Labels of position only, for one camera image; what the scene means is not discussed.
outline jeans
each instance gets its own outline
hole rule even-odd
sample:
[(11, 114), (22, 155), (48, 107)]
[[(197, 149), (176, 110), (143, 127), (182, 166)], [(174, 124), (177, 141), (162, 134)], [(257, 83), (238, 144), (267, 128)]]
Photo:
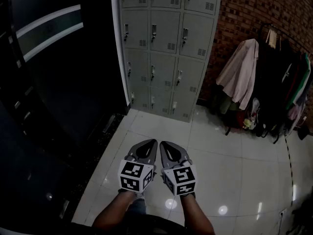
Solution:
[(146, 203), (142, 198), (136, 199), (127, 209), (126, 215), (143, 215), (146, 214)]

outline white tile floor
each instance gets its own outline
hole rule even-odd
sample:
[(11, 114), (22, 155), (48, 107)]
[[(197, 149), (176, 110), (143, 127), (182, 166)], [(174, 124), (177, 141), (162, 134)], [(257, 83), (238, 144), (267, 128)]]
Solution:
[[(117, 195), (117, 170), (130, 148), (143, 140), (171, 141), (187, 149), (198, 173), (197, 202), (216, 235), (276, 234), (279, 212), (292, 201), (291, 169), (284, 138), (257, 138), (233, 130), (196, 106), (190, 123), (131, 109), (123, 118), (78, 205), (73, 222), (92, 225)], [(292, 162), (293, 198), (303, 198), (313, 185), (313, 137), (301, 141), (293, 132), (287, 142)], [(162, 165), (156, 157), (157, 172)], [(147, 213), (184, 224), (179, 198), (163, 183), (160, 172), (145, 191)], [(219, 209), (227, 208), (224, 215)]]

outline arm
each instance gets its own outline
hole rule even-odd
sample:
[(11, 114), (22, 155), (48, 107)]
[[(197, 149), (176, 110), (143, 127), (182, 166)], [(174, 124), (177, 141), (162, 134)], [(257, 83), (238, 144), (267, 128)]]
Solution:
[(193, 195), (180, 197), (188, 229), (196, 235), (215, 235), (211, 222), (204, 215)]
[(121, 223), (128, 206), (134, 201), (135, 193), (125, 191), (119, 193), (113, 201), (96, 217), (93, 227), (109, 231)]

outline red brick wall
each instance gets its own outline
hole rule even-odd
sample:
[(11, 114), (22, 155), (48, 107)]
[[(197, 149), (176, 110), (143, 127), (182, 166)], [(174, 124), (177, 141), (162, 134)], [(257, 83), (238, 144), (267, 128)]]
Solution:
[[(241, 41), (256, 38), (262, 23), (272, 23), (288, 32), (305, 50), (313, 53), (313, 0), (221, 0), (219, 20), (210, 61), (199, 95), (208, 100), (227, 60)], [(293, 41), (293, 48), (299, 50)], [(313, 90), (305, 110), (313, 126)]]

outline pink jacket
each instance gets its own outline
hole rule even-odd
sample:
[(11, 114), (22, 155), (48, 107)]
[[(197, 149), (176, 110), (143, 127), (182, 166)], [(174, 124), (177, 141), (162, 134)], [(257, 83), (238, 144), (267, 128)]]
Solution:
[(255, 39), (241, 42), (216, 79), (232, 101), (240, 102), (241, 110), (246, 109), (253, 92), (258, 56), (259, 43)]

